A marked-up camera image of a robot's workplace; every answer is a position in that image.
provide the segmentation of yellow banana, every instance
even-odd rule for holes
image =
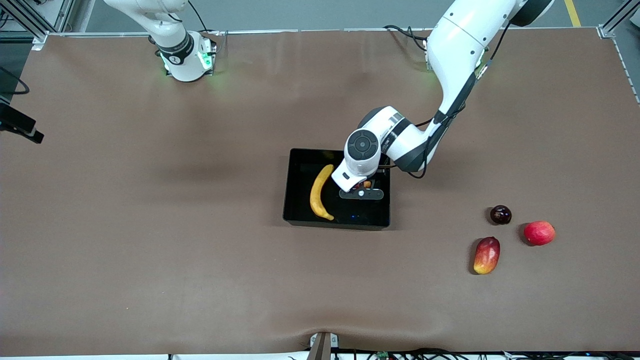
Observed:
[[[326,212],[324,205],[322,205],[322,200],[320,199],[320,192],[322,191],[322,187],[326,180],[331,176],[333,172],[333,165],[325,166],[320,174],[316,177],[314,181],[314,185],[311,188],[311,196],[309,197],[309,203],[311,204],[311,210],[314,211],[314,214],[321,218],[325,218],[329,221],[333,220],[333,215]]]

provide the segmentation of apple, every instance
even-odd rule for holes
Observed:
[[[546,221],[534,221],[525,226],[524,236],[531,245],[544,245],[554,241],[556,230]]]

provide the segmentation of white robotic arm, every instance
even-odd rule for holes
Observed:
[[[372,176],[381,154],[405,172],[424,171],[476,83],[483,50],[509,20],[525,26],[554,0],[455,0],[427,42],[427,57],[442,86],[443,99],[424,131],[391,106],[373,109],[344,146],[344,160],[332,174],[345,192]]]
[[[177,80],[194,81],[213,70],[215,44],[186,31],[175,13],[187,0],[104,0],[145,28],[160,50],[164,67]]]

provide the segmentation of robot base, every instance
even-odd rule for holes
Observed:
[[[174,65],[162,57],[166,75],[184,82],[196,81],[204,75],[213,75],[218,50],[218,46],[211,39],[196,31],[188,33],[194,40],[194,47],[182,65]]]

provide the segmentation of black plastic bin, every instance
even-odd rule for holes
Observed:
[[[317,217],[311,210],[309,196],[318,173],[327,164],[338,167],[343,158],[342,151],[291,149],[282,213],[284,220],[292,225],[339,229],[380,230],[389,226],[391,170],[388,168],[379,169],[372,177],[376,181],[375,187],[385,193],[381,200],[342,199],[340,188],[329,178],[323,186],[321,198],[327,212],[335,219],[329,221]],[[388,165],[389,158],[383,155],[380,163]]]

